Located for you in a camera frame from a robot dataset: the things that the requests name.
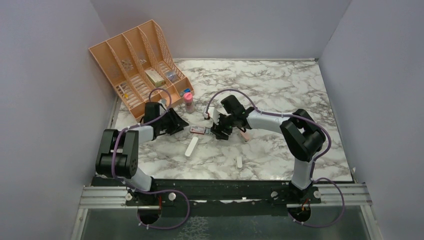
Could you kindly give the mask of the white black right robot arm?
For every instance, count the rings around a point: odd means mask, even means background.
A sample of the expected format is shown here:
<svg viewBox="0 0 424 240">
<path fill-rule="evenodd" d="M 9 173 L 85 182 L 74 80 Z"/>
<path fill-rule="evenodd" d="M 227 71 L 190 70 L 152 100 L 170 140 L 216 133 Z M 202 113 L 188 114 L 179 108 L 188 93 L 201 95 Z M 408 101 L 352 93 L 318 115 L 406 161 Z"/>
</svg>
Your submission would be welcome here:
<svg viewBox="0 0 424 240">
<path fill-rule="evenodd" d="M 203 110 L 204 119 L 213 122 L 210 131 L 215 138 L 228 140 L 234 129 L 242 132 L 266 130 L 281 134 L 294 157 L 294 170 L 288 187 L 289 199 L 296 204 L 306 200 L 308 190 L 313 185 L 315 160 L 324 142 L 330 140 L 326 132 L 304 109 L 291 114 L 265 112 L 255 106 L 245 108 L 234 95 L 224 98 L 221 105 L 225 114 L 210 106 Z"/>
</svg>

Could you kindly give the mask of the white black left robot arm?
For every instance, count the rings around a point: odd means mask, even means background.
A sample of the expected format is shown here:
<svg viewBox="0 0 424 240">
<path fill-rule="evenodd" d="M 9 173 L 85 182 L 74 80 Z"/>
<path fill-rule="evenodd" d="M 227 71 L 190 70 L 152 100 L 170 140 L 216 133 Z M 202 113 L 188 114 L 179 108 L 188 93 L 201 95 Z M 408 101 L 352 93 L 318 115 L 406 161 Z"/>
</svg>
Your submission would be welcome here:
<svg viewBox="0 0 424 240">
<path fill-rule="evenodd" d="M 138 199 L 149 206 L 157 200 L 157 191 L 152 188 L 153 178 L 139 168 L 139 145 L 154 141 L 161 135 L 176 134 L 188 127 L 189 123 L 172 107 L 166 109 L 159 102 L 146 103 L 145 110 L 138 124 L 121 131 L 103 131 L 95 171 L 139 191 Z"/>
</svg>

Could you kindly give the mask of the staple box tray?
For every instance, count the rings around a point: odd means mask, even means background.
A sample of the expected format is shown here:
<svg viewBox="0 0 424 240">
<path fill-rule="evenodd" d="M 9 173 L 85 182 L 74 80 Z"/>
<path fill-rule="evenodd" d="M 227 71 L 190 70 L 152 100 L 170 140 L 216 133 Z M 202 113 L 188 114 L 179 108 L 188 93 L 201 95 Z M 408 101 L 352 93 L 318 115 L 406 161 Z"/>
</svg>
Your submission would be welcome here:
<svg viewBox="0 0 424 240">
<path fill-rule="evenodd" d="M 205 135 L 212 135 L 211 129 L 210 128 L 205 128 L 204 134 Z"/>
</svg>

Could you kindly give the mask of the red staple box sleeve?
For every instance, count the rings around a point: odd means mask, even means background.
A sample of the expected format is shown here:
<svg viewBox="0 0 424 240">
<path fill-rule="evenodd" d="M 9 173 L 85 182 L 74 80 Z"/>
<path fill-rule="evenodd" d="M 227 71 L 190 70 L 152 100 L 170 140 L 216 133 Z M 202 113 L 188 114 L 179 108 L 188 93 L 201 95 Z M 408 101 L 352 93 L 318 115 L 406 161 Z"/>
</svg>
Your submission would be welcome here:
<svg viewBox="0 0 424 240">
<path fill-rule="evenodd" d="M 204 135 L 206 131 L 206 128 L 203 126 L 191 126 L 190 127 L 190 132 L 194 133 L 194 134 L 200 134 L 200 135 Z"/>
</svg>

